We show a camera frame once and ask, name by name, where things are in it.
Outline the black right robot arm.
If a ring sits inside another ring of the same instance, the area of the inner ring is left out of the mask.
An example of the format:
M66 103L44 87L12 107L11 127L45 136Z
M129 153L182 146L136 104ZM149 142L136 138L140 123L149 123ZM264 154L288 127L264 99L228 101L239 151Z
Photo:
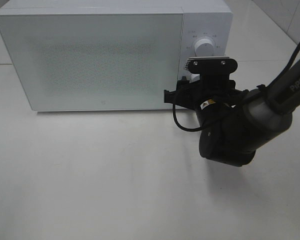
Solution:
M236 89L230 75L237 68L237 61L227 56L190 57L185 69L199 80L182 77L175 91L164 91L163 100L196 113L203 158L241 167L258 148L290 128L293 111L300 106L300 59L292 55L269 85L253 90Z

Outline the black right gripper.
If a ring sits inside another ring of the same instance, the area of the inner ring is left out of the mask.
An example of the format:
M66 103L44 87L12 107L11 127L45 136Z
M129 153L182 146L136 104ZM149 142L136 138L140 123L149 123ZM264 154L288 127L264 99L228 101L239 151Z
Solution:
M211 161L241 167L249 164L255 151L235 150L226 143L226 134L222 129L222 120L234 113L229 104L243 91L236 91L231 86L225 89L210 87L206 81L190 82L183 76L176 83L176 90L163 91L163 102L173 104L173 120L178 128L185 132L201 132L199 138L200 156ZM199 127L187 128L177 119L176 106L193 110L196 113Z

